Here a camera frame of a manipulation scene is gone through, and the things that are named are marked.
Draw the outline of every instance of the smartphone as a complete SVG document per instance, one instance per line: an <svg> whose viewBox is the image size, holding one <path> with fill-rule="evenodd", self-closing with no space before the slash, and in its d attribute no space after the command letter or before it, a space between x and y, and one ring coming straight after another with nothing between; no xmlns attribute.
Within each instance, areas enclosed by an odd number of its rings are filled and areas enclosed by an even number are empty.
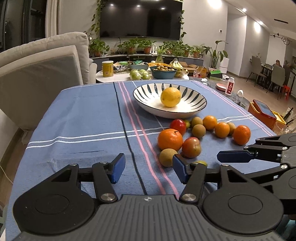
<svg viewBox="0 0 296 241"><path fill-rule="evenodd" d="M269 118L276 119L276 116L272 113L269 107L259 100L253 100L253 103L257 111L261 112L264 115L267 115Z"/></svg>

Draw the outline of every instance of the wooden floor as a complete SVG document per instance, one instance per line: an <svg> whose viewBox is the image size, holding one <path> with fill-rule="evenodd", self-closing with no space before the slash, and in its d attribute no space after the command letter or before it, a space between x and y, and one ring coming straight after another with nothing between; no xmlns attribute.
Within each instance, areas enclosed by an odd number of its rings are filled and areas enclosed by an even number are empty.
<svg viewBox="0 0 296 241"><path fill-rule="evenodd" d="M293 99L285 100L283 96L281 99L277 100L278 93L266 93L266 90L263 90L261 86L254 87L254 81L249 80L246 82L245 79L240 79L235 77L235 85L234 91L243 90L244 97L248 100L252 101L253 99L264 102L268 105L268 107L278 113L283 113L286 111L288 107L295 108L296 113L296 102ZM26 145L21 143L21 140L18 141L12 156L8 162L7 167L5 168L5 172L7 176L13 181L16 170L20 163L20 160L24 154ZM0 180L0 205L7 204L9 201L10 193L11 193L12 184L7 180L7 178L3 175Z"/></svg>

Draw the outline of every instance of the red stool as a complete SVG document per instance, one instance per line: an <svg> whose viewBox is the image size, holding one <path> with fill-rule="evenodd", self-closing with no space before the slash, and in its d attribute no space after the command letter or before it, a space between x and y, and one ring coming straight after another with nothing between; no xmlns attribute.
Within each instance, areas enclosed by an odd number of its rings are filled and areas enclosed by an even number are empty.
<svg viewBox="0 0 296 241"><path fill-rule="evenodd" d="M287 93L286 100L289 98L291 88L289 86L284 85L283 92Z"/></svg>

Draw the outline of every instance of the pink stripe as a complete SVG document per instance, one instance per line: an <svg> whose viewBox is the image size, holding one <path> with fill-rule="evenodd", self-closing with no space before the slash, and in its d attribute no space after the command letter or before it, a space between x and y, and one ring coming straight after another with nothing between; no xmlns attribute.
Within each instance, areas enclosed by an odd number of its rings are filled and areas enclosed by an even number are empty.
<svg viewBox="0 0 296 241"><path fill-rule="evenodd" d="M145 159L146 159L146 162L147 162L147 165L148 165L149 171L151 172L152 176L154 177L155 181L157 182L157 184L158 184L158 186L159 186L159 188L160 188L161 194L164 195L164 194L165 194L165 189L163 188L163 186L162 186L160 180L158 179L158 177L156 176L156 174L155 174L154 171L153 171L153 168L152 168L152 166L151 166L151 163L150 163L150 160L149 160L148 154L147 154L147 152L145 151L145 148L144 148L144 146L143 146L143 144L142 144L142 141L141 141L141 139L140 139L140 137L139 137L139 135L138 135L137 128L136 128L136 126L135 126L135 123L134 123L133 118L132 118L132 116L131 116L130 110L129 110L129 108L128 108L128 104L127 104L127 101L126 101L126 98L125 98L124 92L123 92L123 90L122 90L122 88L121 88L120 82L119 82L118 84L119 84L119 87L120 87L120 90L121 90L121 93L122 93L122 96L123 96L123 99L124 99L124 102L125 102L125 105L126 105L126 109L127 109L127 111L128 111L128 116L129 116L129 118L130 118L130 120L131 120L131 124L132 124L132 126L133 126L133 130L135 131L135 134L136 134L136 136L137 136L137 139L138 139L139 145L140 145L140 147L141 147L141 150L142 150L142 152L144 153L144 156L145 156Z"/></svg>
<svg viewBox="0 0 296 241"><path fill-rule="evenodd" d="M161 164L160 164L160 162L159 162L159 160L158 160L158 157L157 157L157 155L156 155L156 152L154 151L154 149L153 149L153 147L152 147L152 145L151 145L151 142L149 141L149 139L148 139L148 137L147 137L147 135L146 135L145 129L143 128L143 125L142 125L142 123L141 123L141 121L140 121L140 118L139 118L139 116L138 116L138 114L137 114L137 112L136 112L136 110L135 110L135 108L134 108L134 105L133 105L133 103L132 103L132 101L131 101L131 97L130 97L130 95L129 95L129 93L128 93L128 91L127 91L125 85L124 85L124 82L122 82L122 85L123 85L123 87L124 87L124 89L125 89L125 91L126 91L126 94L127 94L128 99L129 99L129 101L130 101L130 104L131 104L131 106L132 106L133 112L134 112L134 114L135 114L135 116L136 116L136 118L137 118L137 120L138 120L138 123L139 123L139 125L140 125L140 128L142 129L142 132L143 132L144 137L145 137L145 139L146 139L146 141L147 141L147 143L148 143L148 146L149 146L151 152L153 153L153 156L154 156L154 159L155 159L155 161L156 161L156 163L157 163L157 165L158 165L158 168L160 169L160 171L161 171L163 177L164 177L164 178L168 181L168 183L170 184L170 186L171 186L173 192L175 193L176 198L178 199L178 198L179 198L178 190L177 190L177 188L175 187L175 185L173 184L173 182L168 178L168 176L166 175L165 171L163 170L163 167L161 166Z"/></svg>
<svg viewBox="0 0 296 241"><path fill-rule="evenodd" d="M229 100L227 100L226 97L224 97L223 95L217 93L215 90L204 86L204 84L199 83L198 81L193 80L194 82L196 82L197 84L201 85L202 87L206 88L207 90L211 91L213 94L215 94L216 96L218 96L220 99L222 99L223 101L225 101L226 103L228 103L229 105L231 105L232 107L234 107L235 109L237 109L239 112L241 112L242 114L246 115L247 113L242 111L239 107L236 106L236 104L230 102ZM254 124L256 124L258 127L260 127L267 135L269 136L273 136L273 134L271 134L264 126L262 126L259 122L257 122L254 119L250 119Z"/></svg>

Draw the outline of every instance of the white bottle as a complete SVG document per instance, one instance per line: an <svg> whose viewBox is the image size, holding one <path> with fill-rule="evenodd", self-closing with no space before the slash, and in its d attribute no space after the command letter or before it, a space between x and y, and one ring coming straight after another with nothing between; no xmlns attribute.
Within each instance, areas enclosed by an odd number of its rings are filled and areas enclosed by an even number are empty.
<svg viewBox="0 0 296 241"><path fill-rule="evenodd" d="M232 94L232 90L234 87L234 78L230 77L227 84L226 84L226 90L225 90L225 94L226 95L231 95Z"/></svg>

